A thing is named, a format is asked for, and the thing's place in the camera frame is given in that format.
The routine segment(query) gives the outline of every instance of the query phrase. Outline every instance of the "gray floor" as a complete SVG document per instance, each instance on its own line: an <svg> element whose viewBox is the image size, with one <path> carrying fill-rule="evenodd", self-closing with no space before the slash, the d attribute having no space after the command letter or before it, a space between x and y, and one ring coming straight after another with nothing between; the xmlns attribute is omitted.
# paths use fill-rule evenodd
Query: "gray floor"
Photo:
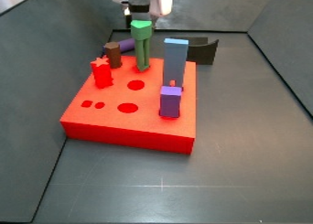
<svg viewBox="0 0 313 224"><path fill-rule="evenodd" d="M273 0L249 34L313 116L313 0Z"/></svg>
<svg viewBox="0 0 313 224"><path fill-rule="evenodd" d="M313 125L245 34L197 68L191 156L68 140L36 222L312 222ZM127 34L114 33L120 40Z"/></svg>

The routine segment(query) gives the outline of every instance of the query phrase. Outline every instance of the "gray wall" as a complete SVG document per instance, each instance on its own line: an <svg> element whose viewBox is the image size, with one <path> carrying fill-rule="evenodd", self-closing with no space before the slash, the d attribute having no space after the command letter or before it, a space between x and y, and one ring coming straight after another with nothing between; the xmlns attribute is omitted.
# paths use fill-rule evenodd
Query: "gray wall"
<svg viewBox="0 0 313 224"><path fill-rule="evenodd" d="M273 0L249 35L313 114L313 0Z"/></svg>
<svg viewBox="0 0 313 224"><path fill-rule="evenodd" d="M102 52L110 0L29 0L0 17L0 221L31 221L64 144L59 119Z"/></svg>
<svg viewBox="0 0 313 224"><path fill-rule="evenodd" d="M174 0L160 29L247 31L269 0Z"/></svg>

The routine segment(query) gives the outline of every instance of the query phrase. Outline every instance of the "green block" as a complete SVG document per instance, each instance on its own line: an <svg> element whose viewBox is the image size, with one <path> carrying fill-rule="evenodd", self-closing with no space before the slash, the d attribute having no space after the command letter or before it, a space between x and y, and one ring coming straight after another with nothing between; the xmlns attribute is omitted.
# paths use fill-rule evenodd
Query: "green block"
<svg viewBox="0 0 313 224"><path fill-rule="evenodd" d="M131 34L136 40L143 40L151 37L151 21L134 20L131 23Z"/></svg>

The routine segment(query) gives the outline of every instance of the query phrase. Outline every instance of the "red base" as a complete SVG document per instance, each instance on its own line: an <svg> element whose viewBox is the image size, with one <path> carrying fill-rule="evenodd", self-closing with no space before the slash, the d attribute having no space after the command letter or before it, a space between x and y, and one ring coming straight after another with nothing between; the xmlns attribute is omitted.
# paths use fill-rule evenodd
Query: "red base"
<svg viewBox="0 0 313 224"><path fill-rule="evenodd" d="M111 70L114 85L98 89L87 79L64 115L69 138L143 147L182 154L192 151L195 137L195 63L186 62L179 118L159 116L163 60L150 59L139 72L134 57L122 57Z"/></svg>

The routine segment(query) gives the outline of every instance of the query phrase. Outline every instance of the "table surface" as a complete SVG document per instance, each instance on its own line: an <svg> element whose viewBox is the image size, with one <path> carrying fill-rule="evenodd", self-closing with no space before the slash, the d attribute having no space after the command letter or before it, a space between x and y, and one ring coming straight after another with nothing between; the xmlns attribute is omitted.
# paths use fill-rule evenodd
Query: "table surface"
<svg viewBox="0 0 313 224"><path fill-rule="evenodd" d="M192 154L68 139L35 222L312 222L306 111L246 34L156 31L152 57L172 36L221 40L197 67Z"/></svg>

